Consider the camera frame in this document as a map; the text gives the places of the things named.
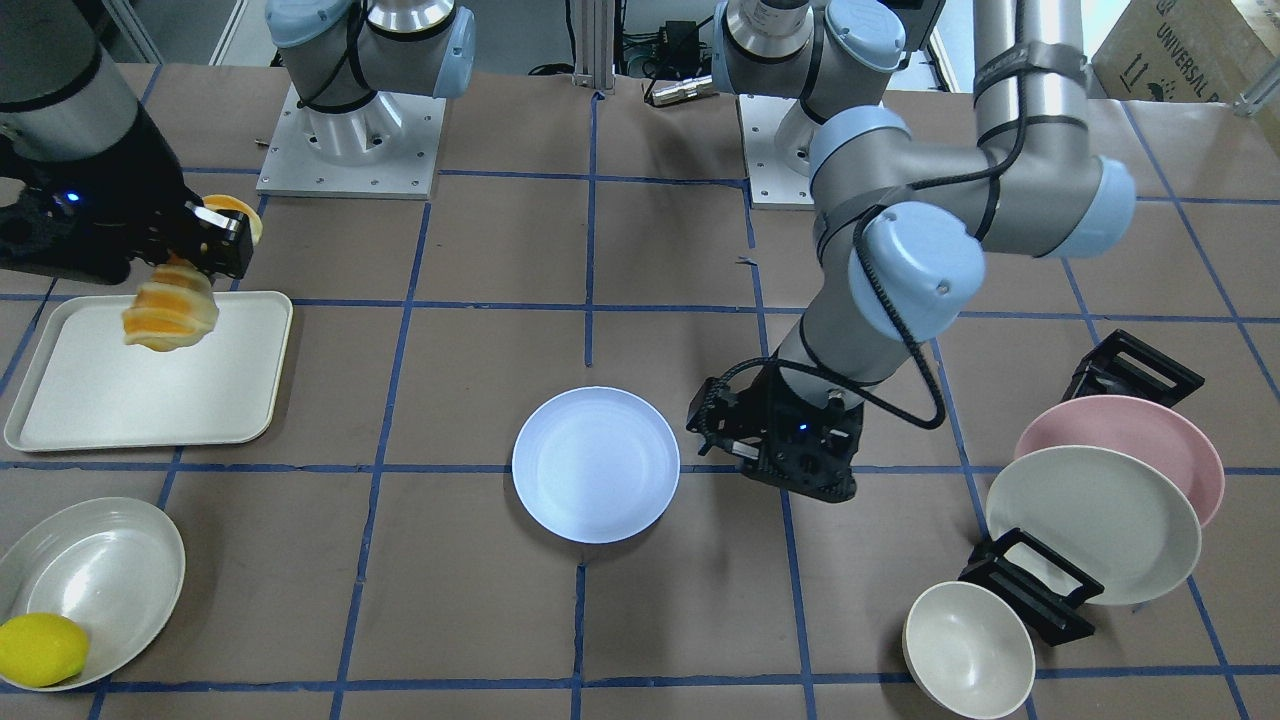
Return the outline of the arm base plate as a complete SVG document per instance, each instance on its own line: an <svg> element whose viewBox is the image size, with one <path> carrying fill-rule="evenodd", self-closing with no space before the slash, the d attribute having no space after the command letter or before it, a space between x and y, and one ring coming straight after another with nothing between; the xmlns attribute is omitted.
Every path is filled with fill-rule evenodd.
<svg viewBox="0 0 1280 720"><path fill-rule="evenodd" d="M428 200L447 101L378 94L346 114L300 108L285 96L256 190L316 199Z"/></svg>
<svg viewBox="0 0 1280 720"><path fill-rule="evenodd" d="M800 101L740 95L739 118L751 205L755 209L810 210L809 145L817 123Z"/></svg>

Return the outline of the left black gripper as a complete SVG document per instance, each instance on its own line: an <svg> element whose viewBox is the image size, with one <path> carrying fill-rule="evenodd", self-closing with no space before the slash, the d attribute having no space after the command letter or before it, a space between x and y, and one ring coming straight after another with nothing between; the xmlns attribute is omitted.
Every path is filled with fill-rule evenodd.
<svg viewBox="0 0 1280 720"><path fill-rule="evenodd" d="M724 450L740 457L745 477L828 503L855 496L864 388L829 369L777 356L749 359L722 375L754 430L732 452Z"/></svg>

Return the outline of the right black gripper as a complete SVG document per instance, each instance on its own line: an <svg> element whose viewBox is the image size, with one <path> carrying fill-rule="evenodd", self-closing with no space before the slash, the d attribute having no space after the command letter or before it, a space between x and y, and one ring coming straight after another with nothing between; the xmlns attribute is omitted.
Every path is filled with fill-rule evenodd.
<svg viewBox="0 0 1280 720"><path fill-rule="evenodd" d="M133 109L123 137L84 159L27 159L3 140L3 177L24 184L3 209L3 269L120 284L136 259L180 258L206 275L244 278L253 209L200 200L148 113Z"/></svg>

